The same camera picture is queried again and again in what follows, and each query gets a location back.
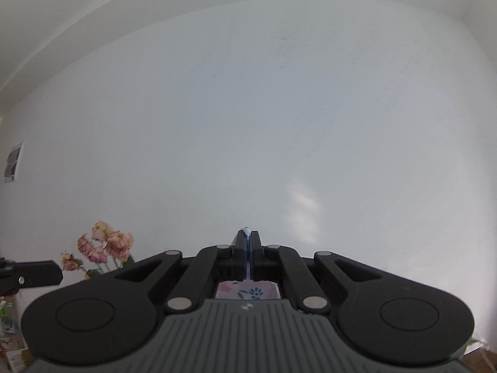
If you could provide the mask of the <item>pink floral child dress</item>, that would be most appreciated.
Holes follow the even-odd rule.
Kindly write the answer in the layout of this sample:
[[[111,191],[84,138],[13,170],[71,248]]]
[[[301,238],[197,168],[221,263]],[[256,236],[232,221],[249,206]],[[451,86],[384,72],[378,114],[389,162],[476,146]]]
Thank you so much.
[[[240,229],[232,240],[235,272],[231,280],[221,281],[216,289],[217,300],[267,301],[279,300],[278,285],[267,280],[254,280],[250,261],[252,230]]]

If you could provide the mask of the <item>dried rose bouquet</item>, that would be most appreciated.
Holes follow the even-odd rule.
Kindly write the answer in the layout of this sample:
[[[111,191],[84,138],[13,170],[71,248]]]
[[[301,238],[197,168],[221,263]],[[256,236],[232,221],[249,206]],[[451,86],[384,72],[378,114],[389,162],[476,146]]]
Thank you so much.
[[[82,272],[88,280],[135,263],[131,251],[135,239],[131,233],[114,229],[105,221],[97,221],[91,234],[76,241],[77,254],[61,253],[63,272]]]

